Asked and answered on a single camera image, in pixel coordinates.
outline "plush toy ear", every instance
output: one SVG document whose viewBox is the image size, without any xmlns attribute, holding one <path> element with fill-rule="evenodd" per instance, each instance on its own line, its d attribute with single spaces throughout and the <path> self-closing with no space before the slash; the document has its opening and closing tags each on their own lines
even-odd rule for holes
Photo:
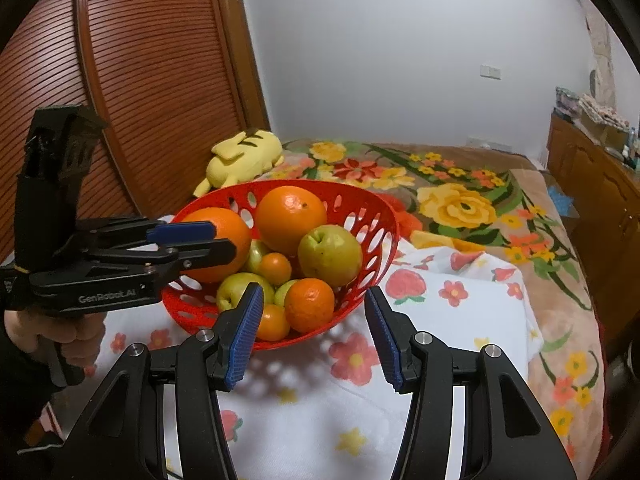
<svg viewBox="0 0 640 480">
<path fill-rule="evenodd" d="M 239 144 L 246 139 L 246 132 L 240 132 L 239 134 L 231 137 L 230 139 L 223 140 L 217 143 L 211 151 L 214 155 L 224 158 L 225 160 L 231 160 L 238 155 L 242 155 L 242 148 Z"/>
</svg>

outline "white cloth with floral print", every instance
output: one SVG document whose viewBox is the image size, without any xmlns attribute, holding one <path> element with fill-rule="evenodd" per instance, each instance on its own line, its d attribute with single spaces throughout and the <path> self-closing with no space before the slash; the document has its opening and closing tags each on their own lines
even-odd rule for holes
<svg viewBox="0 0 640 480">
<path fill-rule="evenodd" d="M 416 250 L 405 240 L 399 251 L 380 283 L 392 308 L 452 347 L 500 345 L 526 379 L 542 340 L 520 271 L 485 253 Z M 95 376 L 57 399 L 62 427 L 70 430 L 127 345 L 158 348 L 186 336 L 161 304 L 109 314 Z M 164 398 L 167 462 L 181 474 L 172 387 Z M 246 480 L 387 480 L 410 403 L 385 382 L 363 306 L 316 338 L 254 354 L 244 379 L 218 399 L 238 477 Z M 447 479 L 460 474 L 464 405 L 463 389 L 455 388 Z"/>
</svg>

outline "floral blanket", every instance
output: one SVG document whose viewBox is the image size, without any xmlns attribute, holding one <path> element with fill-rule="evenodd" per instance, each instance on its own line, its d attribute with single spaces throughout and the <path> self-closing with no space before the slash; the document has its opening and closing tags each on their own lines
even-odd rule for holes
<svg viewBox="0 0 640 480">
<path fill-rule="evenodd" d="M 530 337 L 544 339 L 529 385 L 578 478 L 588 478 L 602 444 L 602 348 L 584 275 L 542 175 L 523 157 L 491 150 L 316 140 L 284 148 L 284 163 L 263 178 L 385 194 L 415 245 L 439 235 L 461 251 L 482 245 L 520 268 L 542 332 Z"/>
</svg>

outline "human hand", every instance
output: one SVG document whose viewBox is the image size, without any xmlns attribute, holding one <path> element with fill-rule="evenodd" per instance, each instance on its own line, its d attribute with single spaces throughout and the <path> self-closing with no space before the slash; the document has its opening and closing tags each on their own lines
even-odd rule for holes
<svg viewBox="0 0 640 480">
<path fill-rule="evenodd" d="M 49 317 L 37 310 L 5 310 L 4 326 L 9 339 L 23 352 L 38 358 L 38 336 L 62 343 L 60 351 L 70 365 L 95 363 L 104 337 L 105 312 L 79 319 Z"/>
</svg>

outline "white wall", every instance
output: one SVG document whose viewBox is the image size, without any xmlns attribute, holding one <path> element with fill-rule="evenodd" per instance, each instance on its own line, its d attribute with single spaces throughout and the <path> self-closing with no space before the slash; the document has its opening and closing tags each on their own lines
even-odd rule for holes
<svg viewBox="0 0 640 480">
<path fill-rule="evenodd" d="M 283 139 L 464 144 L 537 155 L 555 87 L 588 90 L 576 0 L 244 0 Z M 481 64 L 502 80 L 479 76 Z"/>
<path fill-rule="evenodd" d="M 640 117 L 640 74 L 610 27 L 609 35 L 613 78 L 616 81 L 616 111 L 637 128 Z"/>
</svg>

